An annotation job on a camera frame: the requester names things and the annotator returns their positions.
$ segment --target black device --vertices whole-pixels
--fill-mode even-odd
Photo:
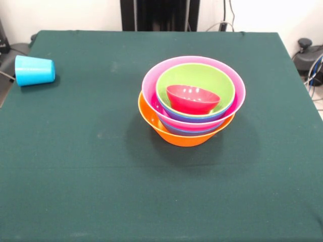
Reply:
[[[15,76],[15,58],[17,55],[27,55],[29,46],[26,43],[9,45],[5,30],[0,20],[0,72]],[[13,80],[0,73],[0,108],[12,86]]]
[[[196,31],[200,0],[120,0],[123,31]]]
[[[293,57],[293,62],[300,76],[307,76],[313,63],[323,54],[323,45],[312,46],[312,41],[308,38],[298,40],[300,50]],[[316,70],[316,75],[310,82],[312,86],[323,84],[323,67]]]

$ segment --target blue cup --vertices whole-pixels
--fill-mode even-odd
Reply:
[[[18,55],[15,59],[18,86],[50,83],[55,80],[55,65],[50,59]]]

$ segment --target stacked bowls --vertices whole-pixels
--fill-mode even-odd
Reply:
[[[207,114],[188,114],[172,108],[167,96],[170,85],[191,85],[221,98]],[[145,75],[138,106],[142,117],[167,142],[182,146],[202,144],[224,129],[245,99],[240,76],[228,65],[202,56],[165,60]]]

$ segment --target bowl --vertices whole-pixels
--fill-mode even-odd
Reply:
[[[157,95],[156,95],[157,80],[159,76],[168,68],[171,68],[179,64],[184,64],[184,63],[202,63],[202,64],[214,66],[220,69],[221,71],[223,71],[224,73],[226,73],[232,80],[236,89],[235,98],[232,105],[224,113],[221,119],[211,121],[211,122],[205,122],[205,123],[189,123],[189,122],[182,122],[182,121],[175,120],[165,112],[165,109],[157,99]],[[203,130],[214,128],[216,125],[220,124],[226,118],[235,114],[240,109],[240,107],[244,102],[244,99],[246,96],[246,89],[241,77],[231,67],[229,67],[228,65],[218,60],[202,57],[202,56],[179,56],[179,57],[167,59],[161,62],[155,65],[147,72],[142,82],[142,94],[147,104],[150,106],[150,108],[152,108],[156,112],[160,120],[164,121],[165,123],[177,129],[186,130],[186,131],[203,131]]]
[[[208,114],[220,102],[220,97],[200,87],[170,85],[166,93],[173,109],[187,114]]]
[[[219,104],[211,112],[202,115],[187,114],[171,107],[167,96],[169,85],[191,85],[206,89],[220,96]],[[230,107],[235,96],[231,79],[221,70],[200,63],[186,63],[167,69],[156,84],[156,93],[165,111],[172,118],[193,123],[209,122],[220,118]]]
[[[214,136],[216,133],[224,129],[232,121],[234,115],[227,118],[223,124],[221,124],[216,130],[209,134],[200,135],[200,136],[180,136],[171,134],[160,122],[157,114],[153,109],[149,107],[145,99],[143,98],[142,92],[139,94],[138,98],[138,107],[141,116],[143,119],[150,125],[152,128],[167,142],[181,146],[181,147],[191,147],[204,143],[209,138]]]
[[[224,121],[222,121],[220,124],[218,124],[217,126],[215,126],[212,129],[209,130],[204,130],[204,131],[186,131],[186,130],[180,130],[177,129],[171,125],[169,125],[168,123],[164,122],[163,120],[159,120],[162,125],[164,125],[164,127],[172,134],[174,135],[181,135],[181,136],[198,136],[198,135],[206,135],[208,133],[213,132],[214,130],[216,130]]]

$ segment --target dark green cloth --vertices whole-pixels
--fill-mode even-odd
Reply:
[[[321,241],[323,122],[276,33],[41,31],[53,84],[0,110],[0,241]],[[233,67],[247,96],[203,145],[137,107],[160,61]]]

